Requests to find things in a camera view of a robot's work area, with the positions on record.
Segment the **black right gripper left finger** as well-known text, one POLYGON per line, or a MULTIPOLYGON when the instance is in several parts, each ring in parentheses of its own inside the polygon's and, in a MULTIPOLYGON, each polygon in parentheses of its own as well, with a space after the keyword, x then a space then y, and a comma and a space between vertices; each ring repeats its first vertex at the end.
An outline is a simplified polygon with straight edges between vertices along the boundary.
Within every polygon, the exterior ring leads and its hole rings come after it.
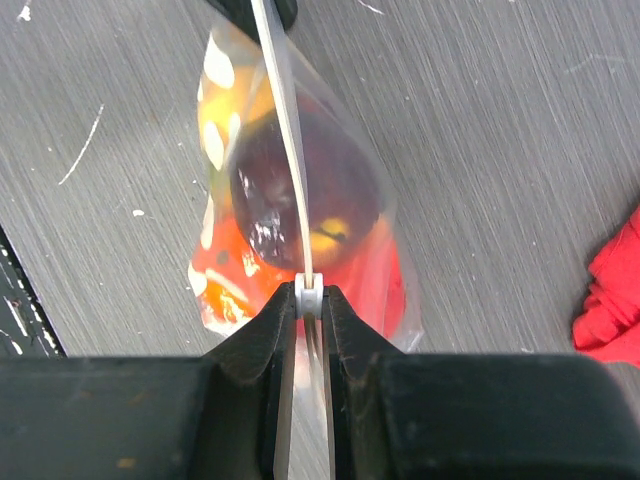
POLYGON ((291 443, 296 311, 281 284, 259 314, 205 355, 204 479, 286 479, 291 443))

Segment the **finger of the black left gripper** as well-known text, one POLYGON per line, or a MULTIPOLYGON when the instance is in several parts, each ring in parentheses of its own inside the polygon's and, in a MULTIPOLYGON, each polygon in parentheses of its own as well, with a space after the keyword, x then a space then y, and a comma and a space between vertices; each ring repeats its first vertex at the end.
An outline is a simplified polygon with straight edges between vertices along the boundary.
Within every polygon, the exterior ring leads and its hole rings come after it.
MULTIPOLYGON (((250 0, 207 0, 207 3, 252 40, 258 40, 253 8, 250 0)), ((274 0, 277 14, 285 32, 294 26, 298 15, 296 0, 274 0)))

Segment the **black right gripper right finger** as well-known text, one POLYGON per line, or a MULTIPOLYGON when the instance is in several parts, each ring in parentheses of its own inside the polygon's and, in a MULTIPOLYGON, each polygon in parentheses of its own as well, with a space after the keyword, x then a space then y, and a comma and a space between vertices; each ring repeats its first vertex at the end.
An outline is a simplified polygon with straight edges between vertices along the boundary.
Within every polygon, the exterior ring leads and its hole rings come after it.
POLYGON ((355 312, 337 286, 324 289, 322 357, 332 479, 390 473, 379 358, 401 351, 355 312))

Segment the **orange fruit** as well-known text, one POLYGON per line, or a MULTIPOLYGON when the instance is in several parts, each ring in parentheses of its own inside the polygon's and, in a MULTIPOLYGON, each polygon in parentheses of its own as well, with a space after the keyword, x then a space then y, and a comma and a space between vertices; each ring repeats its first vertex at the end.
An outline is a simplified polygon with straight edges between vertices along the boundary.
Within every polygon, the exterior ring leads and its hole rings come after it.
POLYGON ((265 263, 245 241, 235 218, 228 215, 201 232, 188 278, 204 326, 229 336, 252 320, 294 273, 265 263))

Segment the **yellow lemon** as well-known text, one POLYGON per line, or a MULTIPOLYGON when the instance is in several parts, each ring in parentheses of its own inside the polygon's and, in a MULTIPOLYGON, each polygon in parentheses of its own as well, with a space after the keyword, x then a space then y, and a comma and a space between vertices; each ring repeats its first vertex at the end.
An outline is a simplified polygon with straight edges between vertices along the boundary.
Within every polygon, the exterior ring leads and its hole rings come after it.
POLYGON ((262 67, 236 67, 234 74, 234 85, 230 89, 215 84, 205 72, 201 75, 197 105, 201 146, 205 144, 205 125, 209 121, 218 128, 223 143, 227 144, 233 114, 238 114, 244 124, 275 112, 269 79, 262 67))

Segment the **clear dotted zip bag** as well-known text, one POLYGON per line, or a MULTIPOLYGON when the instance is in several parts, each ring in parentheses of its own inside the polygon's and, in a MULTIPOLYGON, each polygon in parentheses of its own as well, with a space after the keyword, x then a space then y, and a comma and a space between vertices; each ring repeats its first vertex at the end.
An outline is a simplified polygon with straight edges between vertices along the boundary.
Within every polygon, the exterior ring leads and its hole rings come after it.
POLYGON ((401 353, 379 358, 390 473, 393 453, 383 373, 412 353, 424 328, 417 280, 396 226, 397 202, 389 175, 359 125, 288 38, 273 1, 251 1, 259 39, 252 40, 213 7, 202 73, 222 88, 234 85, 236 67, 262 67, 275 112, 253 123, 233 114, 224 144, 205 125, 201 146, 209 189, 202 230, 231 215, 245 241, 265 263, 294 273, 296 311, 293 399, 301 396, 311 423, 328 446, 322 357, 322 271, 363 242, 380 217, 398 243, 407 306, 388 340, 401 353))

